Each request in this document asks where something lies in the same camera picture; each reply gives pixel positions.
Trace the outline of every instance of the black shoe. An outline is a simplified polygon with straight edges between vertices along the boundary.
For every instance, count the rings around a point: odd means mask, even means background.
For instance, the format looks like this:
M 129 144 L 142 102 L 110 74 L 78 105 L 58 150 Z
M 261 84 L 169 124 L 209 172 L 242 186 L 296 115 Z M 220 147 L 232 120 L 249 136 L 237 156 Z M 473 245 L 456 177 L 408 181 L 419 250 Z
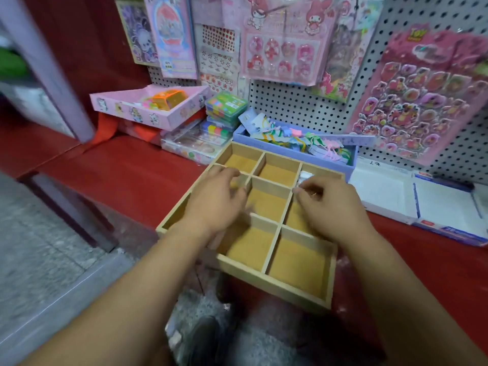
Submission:
M 193 328 L 186 343 L 186 366 L 214 366 L 221 330 L 213 316 L 202 317 Z

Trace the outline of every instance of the pink box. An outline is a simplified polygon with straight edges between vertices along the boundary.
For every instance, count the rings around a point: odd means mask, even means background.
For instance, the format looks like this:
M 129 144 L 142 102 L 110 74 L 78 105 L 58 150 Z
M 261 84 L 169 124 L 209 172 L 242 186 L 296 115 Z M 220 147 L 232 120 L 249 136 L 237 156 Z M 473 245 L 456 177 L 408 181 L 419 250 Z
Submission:
M 213 94 L 208 86 L 175 86 L 171 88 L 185 91 L 188 98 L 169 111 L 149 109 L 141 104 L 143 99 L 169 89 L 158 85 L 149 85 L 138 90 L 90 94 L 90 99 L 93 109 L 97 112 L 173 131 L 198 110 L 204 108 L 205 100 L 211 98 Z

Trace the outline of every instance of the blue box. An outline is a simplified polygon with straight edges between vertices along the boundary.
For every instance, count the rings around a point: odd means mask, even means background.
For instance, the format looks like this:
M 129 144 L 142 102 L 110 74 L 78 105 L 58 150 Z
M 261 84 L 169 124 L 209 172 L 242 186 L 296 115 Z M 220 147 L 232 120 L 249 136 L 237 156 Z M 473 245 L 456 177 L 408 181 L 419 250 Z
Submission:
M 280 122 L 279 120 L 273 120 L 273 122 L 275 122 L 278 126 L 286 126 L 286 127 L 290 127 L 290 128 L 294 128 L 294 129 L 302 130 L 302 131 L 306 130 L 307 132 L 311 132 L 313 134 L 317 134 L 320 136 L 324 135 L 321 132 L 310 131 L 310 130 L 305 129 L 305 128 L 300 127 L 300 126 L 295 126 L 293 124 Z M 357 161 L 358 149 L 359 149 L 358 146 L 350 145 L 350 147 L 354 148 L 354 151 L 351 152 L 352 153 L 352 165 L 347 165 L 347 164 L 344 164 L 344 163 L 339 162 L 339 161 L 320 159 L 320 158 L 318 158 L 314 155 L 308 154 L 308 153 L 301 153 L 299 151 L 286 148 L 284 146 L 275 145 L 275 144 L 272 144 L 270 142 L 266 142 L 263 140 L 253 139 L 253 138 L 249 137 L 249 134 L 247 133 L 244 126 L 242 126 L 242 125 L 239 126 L 239 128 L 234 131 L 233 140 L 234 140 L 234 142 L 238 142 L 238 143 L 241 143 L 244 145 L 249 145 L 249 146 L 261 149 L 261 150 L 266 150 L 266 151 L 269 151 L 271 153 L 276 153 L 276 154 L 283 155 L 283 156 L 289 157 L 289 158 L 293 158 L 293 159 L 296 159 L 296 160 L 299 160 L 302 162 L 314 164 L 314 165 L 317 165 L 319 167 L 328 168 L 328 169 L 331 169 L 333 171 L 342 172 L 345 174 L 345 181 L 346 182 L 349 182 L 351 174 L 354 171 L 354 168 L 356 168 L 356 161 Z

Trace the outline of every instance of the white box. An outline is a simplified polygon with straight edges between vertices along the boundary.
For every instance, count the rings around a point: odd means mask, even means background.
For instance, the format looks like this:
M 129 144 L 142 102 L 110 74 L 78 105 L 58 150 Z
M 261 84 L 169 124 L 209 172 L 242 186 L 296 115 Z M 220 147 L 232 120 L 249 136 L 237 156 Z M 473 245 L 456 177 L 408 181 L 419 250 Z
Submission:
M 358 157 L 349 183 L 366 210 L 406 224 L 417 220 L 412 172 Z
M 424 172 L 415 172 L 413 182 L 419 216 L 415 226 L 472 246 L 486 245 L 485 220 L 470 188 Z

